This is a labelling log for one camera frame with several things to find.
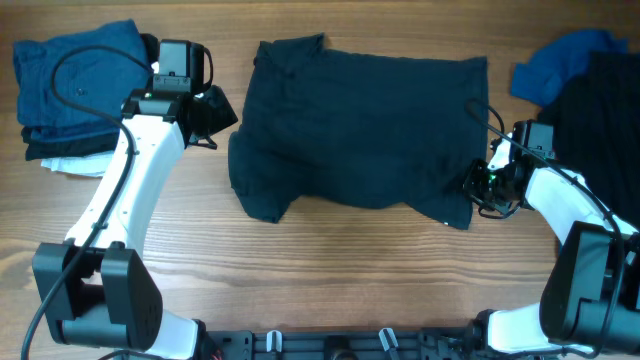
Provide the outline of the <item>dark green t-shirt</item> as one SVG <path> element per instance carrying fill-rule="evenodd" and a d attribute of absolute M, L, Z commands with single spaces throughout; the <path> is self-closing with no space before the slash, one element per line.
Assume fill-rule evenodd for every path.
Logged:
<path fill-rule="evenodd" d="M 383 209 L 403 203 L 465 230 L 465 173 L 487 133 L 465 109 L 488 97 L 487 60 L 331 49 L 322 34 L 261 42 L 229 176 L 244 211 L 276 223 L 302 196 Z"/>

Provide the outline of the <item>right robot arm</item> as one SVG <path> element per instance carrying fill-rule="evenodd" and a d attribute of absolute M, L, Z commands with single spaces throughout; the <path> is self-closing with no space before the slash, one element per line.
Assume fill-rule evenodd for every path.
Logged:
<path fill-rule="evenodd" d="M 512 357 L 639 353 L 639 262 L 636 228 L 615 216 L 583 177 L 510 139 L 500 166 L 474 160 L 463 189 L 480 209 L 506 218 L 539 212 L 560 242 L 540 300 L 491 313 L 486 343 Z"/>

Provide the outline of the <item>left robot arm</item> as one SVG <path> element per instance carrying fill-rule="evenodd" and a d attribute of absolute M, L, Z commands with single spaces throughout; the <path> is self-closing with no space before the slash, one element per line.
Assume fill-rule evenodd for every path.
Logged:
<path fill-rule="evenodd" d="M 109 348 L 113 356 L 219 359 L 204 323 L 165 309 L 142 260 L 148 225 L 173 167 L 189 146 L 238 118 L 218 86 L 201 95 L 136 90 L 126 101 L 114 156 L 88 207 L 63 242 L 32 261 L 54 342 Z"/>

